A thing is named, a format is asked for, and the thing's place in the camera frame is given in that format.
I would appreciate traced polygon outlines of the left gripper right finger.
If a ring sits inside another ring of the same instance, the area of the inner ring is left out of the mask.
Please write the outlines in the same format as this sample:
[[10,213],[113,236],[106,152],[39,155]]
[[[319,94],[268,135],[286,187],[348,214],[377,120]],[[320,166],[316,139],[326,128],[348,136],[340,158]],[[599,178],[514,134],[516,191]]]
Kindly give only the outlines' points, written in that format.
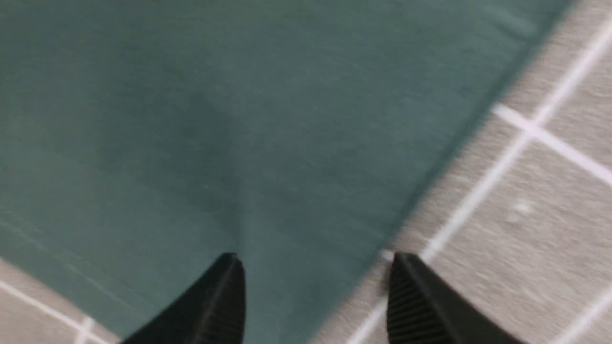
[[419,256],[396,252],[389,275],[385,328],[391,344],[518,344]]

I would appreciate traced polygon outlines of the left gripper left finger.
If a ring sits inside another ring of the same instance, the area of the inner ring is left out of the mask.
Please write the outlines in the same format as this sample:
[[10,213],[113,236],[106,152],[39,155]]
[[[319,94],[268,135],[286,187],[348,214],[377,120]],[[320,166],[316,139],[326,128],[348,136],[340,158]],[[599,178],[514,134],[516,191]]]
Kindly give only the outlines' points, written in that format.
[[123,344],[241,344],[246,278],[236,253],[222,253],[179,298]]

